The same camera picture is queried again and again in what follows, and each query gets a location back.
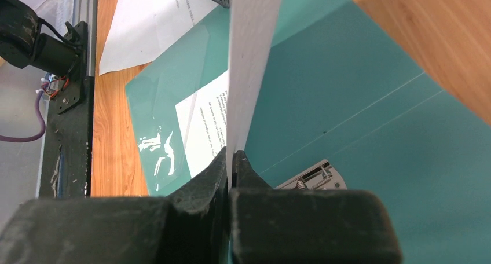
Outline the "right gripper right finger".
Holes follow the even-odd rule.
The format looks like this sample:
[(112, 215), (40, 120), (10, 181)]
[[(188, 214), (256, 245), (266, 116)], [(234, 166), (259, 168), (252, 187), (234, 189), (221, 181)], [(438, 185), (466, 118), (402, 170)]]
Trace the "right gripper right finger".
[(366, 190), (273, 189), (244, 151), (232, 158), (233, 263), (401, 263), (395, 230)]

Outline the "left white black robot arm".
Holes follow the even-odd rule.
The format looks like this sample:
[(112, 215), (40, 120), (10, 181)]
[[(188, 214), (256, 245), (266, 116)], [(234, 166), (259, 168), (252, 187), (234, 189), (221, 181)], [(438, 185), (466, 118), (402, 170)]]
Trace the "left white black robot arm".
[(155, 60), (229, 0), (74, 0), (67, 34), (20, 0), (1, 0), (1, 57), (56, 75), (103, 75)]

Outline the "green file folder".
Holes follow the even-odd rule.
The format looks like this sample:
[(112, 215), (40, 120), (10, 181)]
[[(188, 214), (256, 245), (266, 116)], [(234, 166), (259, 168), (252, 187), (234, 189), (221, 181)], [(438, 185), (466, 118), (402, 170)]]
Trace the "green file folder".
[[(214, 9), (126, 85), (149, 194), (192, 177), (175, 106), (227, 70)], [(283, 0), (245, 152), (278, 186), (329, 161), (329, 185), (387, 207), (405, 263), (490, 262), (490, 127), (351, 0)]]

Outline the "printed text paper sheet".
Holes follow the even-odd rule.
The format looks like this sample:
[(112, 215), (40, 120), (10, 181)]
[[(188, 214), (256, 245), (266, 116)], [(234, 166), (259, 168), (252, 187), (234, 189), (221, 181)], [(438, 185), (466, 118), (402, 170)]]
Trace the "printed text paper sheet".
[(178, 103), (190, 176), (245, 147), (282, 0), (231, 0), (227, 70)]

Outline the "lower left paper sheet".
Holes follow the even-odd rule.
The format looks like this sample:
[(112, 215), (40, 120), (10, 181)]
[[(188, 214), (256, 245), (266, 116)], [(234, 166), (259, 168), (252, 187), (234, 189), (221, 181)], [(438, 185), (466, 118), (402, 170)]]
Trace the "lower left paper sheet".
[(217, 6), (212, 0), (118, 0), (99, 74), (154, 61)]

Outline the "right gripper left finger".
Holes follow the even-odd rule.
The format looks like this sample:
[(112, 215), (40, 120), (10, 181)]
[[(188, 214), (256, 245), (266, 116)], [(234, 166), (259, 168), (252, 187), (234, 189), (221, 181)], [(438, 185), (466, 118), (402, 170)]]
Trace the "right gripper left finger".
[(226, 152), (165, 197), (34, 199), (1, 232), (2, 263), (225, 263)]

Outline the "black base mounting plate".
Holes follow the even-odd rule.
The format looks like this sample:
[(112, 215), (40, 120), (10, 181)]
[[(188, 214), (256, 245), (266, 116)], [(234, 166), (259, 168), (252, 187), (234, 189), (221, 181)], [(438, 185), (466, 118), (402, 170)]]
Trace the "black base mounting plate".
[(89, 197), (95, 78), (90, 69), (89, 25), (80, 21), (67, 36), (82, 43), (67, 85), (48, 103), (38, 197)]

